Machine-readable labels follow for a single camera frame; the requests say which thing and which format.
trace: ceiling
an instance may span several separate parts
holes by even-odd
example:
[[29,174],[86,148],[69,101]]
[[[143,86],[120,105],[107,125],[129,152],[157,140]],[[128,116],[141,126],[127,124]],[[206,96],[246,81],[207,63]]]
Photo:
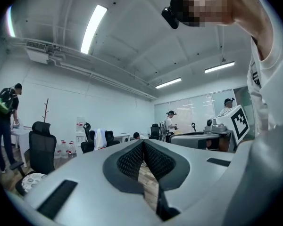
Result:
[[[220,64],[222,49],[228,62],[234,60],[239,65],[228,68],[226,76],[247,72],[250,39],[246,32],[235,25],[190,28],[180,24],[173,30],[161,16],[169,3],[170,0],[17,0],[11,10],[17,39],[9,41],[16,44],[33,39],[57,44],[68,63],[96,70],[156,97],[165,93],[164,89],[154,88],[161,82],[181,77],[181,87],[174,88],[182,89],[191,86],[192,81],[208,82],[224,76],[204,74],[204,69]],[[107,7],[108,12],[93,38],[89,55],[83,55],[79,51],[84,33],[97,5]]]

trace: fluorescent light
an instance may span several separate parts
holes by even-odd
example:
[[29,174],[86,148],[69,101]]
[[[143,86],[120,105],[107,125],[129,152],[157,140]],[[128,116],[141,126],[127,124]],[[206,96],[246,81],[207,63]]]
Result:
[[230,63],[224,64],[224,65],[218,65],[218,66],[212,67],[210,69],[206,69],[204,71],[204,73],[209,73],[209,72],[212,72],[212,71],[215,71],[215,70],[224,69],[226,67],[233,66],[234,64],[235,64],[235,62],[230,62]]
[[106,12],[107,12],[107,8],[104,8],[100,5],[96,6],[84,35],[84,39],[81,47],[82,53],[88,54],[94,34]]
[[159,89],[159,88],[165,87],[165,86],[167,86],[167,85],[174,84],[174,83],[179,82],[179,81],[181,81],[181,78],[178,78],[178,79],[175,79],[175,80],[169,81],[169,82],[164,83],[164,84],[161,84],[161,85],[157,85],[157,86],[156,86],[156,88],[158,88],[158,89]]
[[7,12],[6,12],[6,16],[7,16],[7,19],[8,19],[8,32],[9,32],[9,35],[11,37],[15,37],[15,32],[14,32],[14,28],[13,28],[13,22],[11,20],[11,6],[8,8]]

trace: black office chair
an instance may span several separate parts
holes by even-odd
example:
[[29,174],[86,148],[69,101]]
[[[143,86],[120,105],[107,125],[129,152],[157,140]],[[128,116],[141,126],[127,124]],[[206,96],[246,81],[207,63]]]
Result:
[[149,139],[159,140],[159,131],[160,131],[160,127],[158,126],[158,124],[152,124],[151,135],[149,136]]
[[95,136],[95,131],[94,130],[89,131],[89,134],[87,136],[87,140],[89,142],[94,142],[94,136]]
[[88,139],[88,135],[89,135],[89,131],[91,129],[91,125],[86,122],[83,127],[84,127],[84,130],[85,130],[86,138]]
[[106,138],[106,141],[107,141],[106,147],[116,145],[116,144],[120,144],[119,141],[114,140],[113,131],[111,131],[111,130],[105,131],[105,138]]
[[94,142],[82,142],[81,149],[83,154],[88,152],[93,152],[94,150]]
[[34,171],[28,174],[24,174],[21,166],[24,164],[22,161],[18,161],[12,164],[9,168],[11,170],[18,169],[22,175],[22,179],[16,183],[16,190],[25,195],[25,190],[22,187],[23,179],[33,173],[49,174],[54,171],[53,156],[56,149],[57,139],[50,134],[50,124],[37,121],[33,124],[33,130],[29,132],[29,154],[30,154],[30,166]]

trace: man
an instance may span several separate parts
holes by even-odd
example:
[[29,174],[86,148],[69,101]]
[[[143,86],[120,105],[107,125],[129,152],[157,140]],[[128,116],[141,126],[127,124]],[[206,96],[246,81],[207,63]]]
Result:
[[225,107],[221,110],[221,112],[219,113],[219,115],[223,114],[224,112],[228,111],[229,109],[231,109],[233,107],[233,101],[234,98],[230,99],[227,98],[225,99]]
[[145,139],[145,137],[143,136],[143,135],[140,135],[138,132],[135,132],[134,134],[133,134],[133,137],[134,137],[134,139],[135,140],[139,140],[139,139]]
[[283,109],[279,110],[275,103],[283,104],[283,24],[268,1],[171,0],[171,10],[180,22],[189,26],[205,22],[236,24],[251,36],[253,62],[248,87],[259,131],[283,125]]
[[[2,94],[4,91],[7,91],[9,89],[10,88],[3,89],[0,94]],[[16,162],[11,147],[10,116],[11,114],[13,114],[14,121],[18,123],[18,115],[17,115],[17,109],[19,105],[18,95],[22,94],[22,85],[21,84],[15,85],[15,88],[11,89],[11,94],[13,96],[13,103],[10,111],[7,114],[4,114],[3,112],[0,111],[0,169],[2,173],[5,173],[5,162],[2,157],[2,151],[1,151],[2,136],[4,141],[4,148],[8,156],[9,163],[13,164]]]
[[166,142],[169,143],[170,136],[175,134],[175,128],[177,128],[177,124],[172,124],[172,118],[176,113],[174,111],[169,111],[166,113],[168,116],[166,117],[165,126],[166,130],[169,131],[168,135],[166,136]]

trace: desk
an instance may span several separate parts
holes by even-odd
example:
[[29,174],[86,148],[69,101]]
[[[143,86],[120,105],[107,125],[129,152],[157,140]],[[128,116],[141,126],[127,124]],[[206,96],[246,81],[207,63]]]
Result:
[[26,160],[24,157],[24,153],[29,149],[29,138],[28,134],[31,131],[30,128],[13,128],[11,130],[11,134],[16,136],[16,148],[18,148],[18,141],[20,144],[20,154],[22,161],[24,162],[24,166],[27,167]]
[[126,138],[128,138],[128,141],[130,141],[130,134],[128,134],[128,133],[117,133],[117,134],[114,135],[114,140],[117,140],[120,143],[125,142]]

